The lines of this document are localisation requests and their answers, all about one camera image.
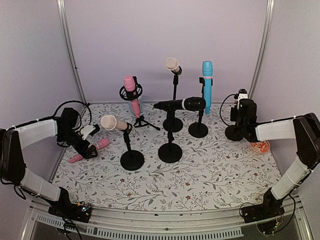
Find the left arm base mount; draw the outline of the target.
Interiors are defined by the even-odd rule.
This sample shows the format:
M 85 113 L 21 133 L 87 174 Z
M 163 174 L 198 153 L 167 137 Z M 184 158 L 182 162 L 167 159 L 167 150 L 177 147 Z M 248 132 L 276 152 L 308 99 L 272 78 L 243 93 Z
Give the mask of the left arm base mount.
M 50 204 L 48 213 L 61 218 L 66 218 L 73 221 L 88 223 L 92 213 L 93 205 L 84 201 L 78 203 L 49 201 Z

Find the black microphone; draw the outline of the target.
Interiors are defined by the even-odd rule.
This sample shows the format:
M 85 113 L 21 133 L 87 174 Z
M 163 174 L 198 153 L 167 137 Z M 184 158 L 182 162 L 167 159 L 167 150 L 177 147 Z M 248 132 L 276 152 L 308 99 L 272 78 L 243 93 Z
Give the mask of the black microphone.
M 189 97 L 178 100 L 160 101 L 153 105 L 155 109 L 163 111 L 176 111 L 176 110 L 187 110 L 187 111 L 200 111 L 206 108 L 206 101 L 202 97 Z

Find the short pink microphone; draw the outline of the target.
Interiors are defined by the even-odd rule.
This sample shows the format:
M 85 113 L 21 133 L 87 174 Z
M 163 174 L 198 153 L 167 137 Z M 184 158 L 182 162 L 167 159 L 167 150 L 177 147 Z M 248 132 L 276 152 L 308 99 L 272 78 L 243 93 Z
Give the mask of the short pink microphone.
M 110 144 L 110 141 L 108 138 L 103 138 L 96 143 L 84 143 L 80 144 L 75 147 L 75 150 L 77 154 L 73 156 L 69 163 L 75 163 L 82 159 L 91 159 L 98 156 L 98 150 L 102 150 L 103 148 L 107 147 Z

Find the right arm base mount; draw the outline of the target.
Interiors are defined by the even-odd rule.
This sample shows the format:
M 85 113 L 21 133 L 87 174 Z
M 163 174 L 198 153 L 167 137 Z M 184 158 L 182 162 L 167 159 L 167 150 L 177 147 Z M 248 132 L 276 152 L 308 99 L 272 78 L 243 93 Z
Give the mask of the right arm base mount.
M 283 201 L 278 201 L 273 205 L 250 204 L 249 206 L 241 206 L 239 214 L 244 219 L 245 223 L 258 222 L 274 218 L 285 213 Z

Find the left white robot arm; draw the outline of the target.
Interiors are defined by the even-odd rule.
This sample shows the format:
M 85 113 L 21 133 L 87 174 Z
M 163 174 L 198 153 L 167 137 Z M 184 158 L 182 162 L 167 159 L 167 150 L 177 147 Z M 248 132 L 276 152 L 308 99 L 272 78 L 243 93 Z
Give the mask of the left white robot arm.
M 60 116 L 52 115 L 13 125 L 0 130 L 0 179 L 35 197 L 48 202 L 63 216 L 70 217 L 76 204 L 70 200 L 68 190 L 49 182 L 43 173 L 45 164 L 53 159 L 53 146 L 57 143 L 71 147 L 84 159 L 98 155 L 88 137 L 97 133 L 97 124 L 78 127 L 80 115 L 67 107 Z

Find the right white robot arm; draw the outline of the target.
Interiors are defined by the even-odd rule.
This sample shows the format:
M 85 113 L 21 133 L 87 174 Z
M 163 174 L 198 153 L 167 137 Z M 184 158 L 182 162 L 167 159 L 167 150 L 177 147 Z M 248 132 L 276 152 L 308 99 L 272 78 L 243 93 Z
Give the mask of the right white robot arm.
M 257 121 L 257 104 L 248 98 L 231 109 L 230 139 L 271 143 L 281 178 L 263 196 L 258 213 L 269 218 L 292 190 L 298 188 L 320 162 L 320 120 L 313 112 L 266 122 Z

